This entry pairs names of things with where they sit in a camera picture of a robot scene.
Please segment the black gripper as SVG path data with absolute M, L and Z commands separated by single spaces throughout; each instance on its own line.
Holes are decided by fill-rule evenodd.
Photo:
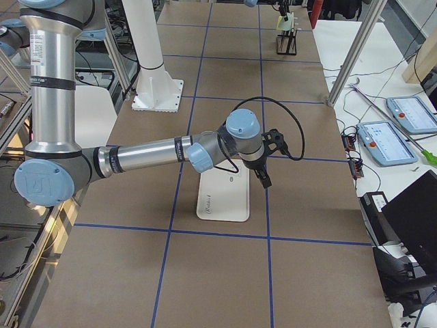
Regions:
M 281 16 L 287 16 L 287 0 L 278 0 L 278 10 Z
M 266 157 L 262 156 L 254 161 L 242 160 L 244 165 L 248 169 L 252 169 L 255 171 L 255 175 L 261 181 L 263 188 L 267 189 L 272 186 L 270 176 L 265 168 L 266 165 Z

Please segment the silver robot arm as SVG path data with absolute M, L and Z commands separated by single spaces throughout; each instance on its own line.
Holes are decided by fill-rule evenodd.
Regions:
M 267 140 L 256 115 L 237 109 L 216 131 L 136 146 L 82 148 L 75 140 L 75 50 L 106 35 L 103 1 L 22 1 L 29 29 L 33 139 L 14 184 L 29 202 L 54 206 L 89 183 L 132 169 L 189 161 L 197 172 L 238 155 L 264 187 Z
M 274 10 L 279 12 L 280 16 L 287 20 L 287 14 L 290 13 L 290 2 L 287 0 L 244 0 L 243 4 L 253 8 L 259 4 L 266 4 L 272 6 Z

